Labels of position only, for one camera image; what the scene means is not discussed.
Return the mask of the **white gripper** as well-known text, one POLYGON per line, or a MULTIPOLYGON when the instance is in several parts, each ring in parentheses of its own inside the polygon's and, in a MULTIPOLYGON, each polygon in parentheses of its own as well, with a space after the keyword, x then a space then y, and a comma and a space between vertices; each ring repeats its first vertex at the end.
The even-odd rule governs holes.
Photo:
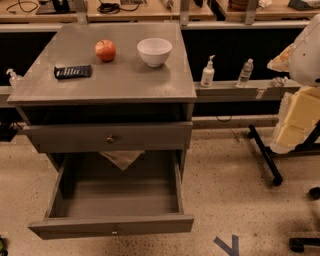
MULTIPOLYGON (((269 61, 267 68, 277 72, 288 72, 293 45, 287 46, 279 55, 269 61)), ((277 154, 287 154, 302 144, 310 131, 320 120, 320 90, 316 87, 302 87, 289 95, 289 106, 281 121, 283 126, 275 127, 270 149, 277 154)))

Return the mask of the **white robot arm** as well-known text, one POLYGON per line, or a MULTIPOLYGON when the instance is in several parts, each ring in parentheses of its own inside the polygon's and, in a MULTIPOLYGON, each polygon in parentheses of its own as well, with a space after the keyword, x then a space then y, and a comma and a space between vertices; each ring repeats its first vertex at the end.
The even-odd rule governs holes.
POLYGON ((286 154, 305 142, 320 121, 320 14, 267 68, 288 72, 301 85, 294 94, 283 96, 270 144, 274 153, 286 154))

